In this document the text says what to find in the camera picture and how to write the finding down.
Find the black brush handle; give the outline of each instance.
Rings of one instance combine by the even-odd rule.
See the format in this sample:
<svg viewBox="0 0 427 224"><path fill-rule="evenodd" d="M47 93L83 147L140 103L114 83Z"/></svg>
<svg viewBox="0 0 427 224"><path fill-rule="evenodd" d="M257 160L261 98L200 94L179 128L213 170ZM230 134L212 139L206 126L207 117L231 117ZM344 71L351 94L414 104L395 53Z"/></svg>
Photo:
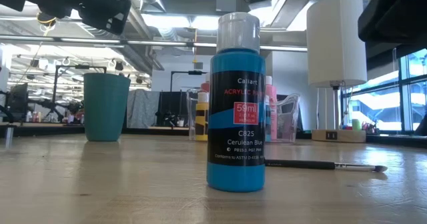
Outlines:
<svg viewBox="0 0 427 224"><path fill-rule="evenodd" d="M334 170L335 163L329 161L265 160L268 167L293 167L305 169Z"/></svg>

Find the lamp base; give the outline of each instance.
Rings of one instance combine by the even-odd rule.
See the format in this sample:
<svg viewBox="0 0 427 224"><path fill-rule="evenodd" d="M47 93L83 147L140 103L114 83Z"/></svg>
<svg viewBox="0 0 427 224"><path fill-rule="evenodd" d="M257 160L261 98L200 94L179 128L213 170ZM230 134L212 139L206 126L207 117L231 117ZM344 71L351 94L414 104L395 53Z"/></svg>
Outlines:
<svg viewBox="0 0 427 224"><path fill-rule="evenodd" d="M364 143L366 142L365 131L354 130L312 130L312 140L314 141L333 141L347 143Z"/></svg>

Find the blue paint bottle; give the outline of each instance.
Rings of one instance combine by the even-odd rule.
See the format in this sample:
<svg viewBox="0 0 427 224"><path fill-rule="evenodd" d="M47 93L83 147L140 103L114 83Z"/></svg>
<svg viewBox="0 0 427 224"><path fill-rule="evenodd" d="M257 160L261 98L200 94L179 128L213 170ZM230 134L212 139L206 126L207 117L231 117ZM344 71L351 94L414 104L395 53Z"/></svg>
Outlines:
<svg viewBox="0 0 427 224"><path fill-rule="evenodd" d="M211 60L207 183L222 191L264 186L265 61L260 21L248 13L219 20Z"/></svg>

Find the paintbrush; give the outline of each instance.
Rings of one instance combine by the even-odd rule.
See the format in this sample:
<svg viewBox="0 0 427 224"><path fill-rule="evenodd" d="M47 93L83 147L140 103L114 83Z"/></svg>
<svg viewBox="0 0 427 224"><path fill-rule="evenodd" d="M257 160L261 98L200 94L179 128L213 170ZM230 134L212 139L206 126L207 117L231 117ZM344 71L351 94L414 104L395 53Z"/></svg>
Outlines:
<svg viewBox="0 0 427 224"><path fill-rule="evenodd" d="M344 171L371 171L382 173L387 170L382 165L356 165L347 163L334 163L331 161L294 161L294 160L265 160L268 167L293 167L304 169L344 170Z"/></svg>

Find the red label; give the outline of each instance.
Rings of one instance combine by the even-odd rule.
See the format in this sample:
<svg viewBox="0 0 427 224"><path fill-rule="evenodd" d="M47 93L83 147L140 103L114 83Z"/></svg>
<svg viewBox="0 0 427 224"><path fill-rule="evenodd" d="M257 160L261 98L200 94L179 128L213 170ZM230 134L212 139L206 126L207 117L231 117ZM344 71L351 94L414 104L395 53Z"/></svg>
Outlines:
<svg viewBox="0 0 427 224"><path fill-rule="evenodd" d="M258 104L235 102L234 124L258 125Z"/></svg>

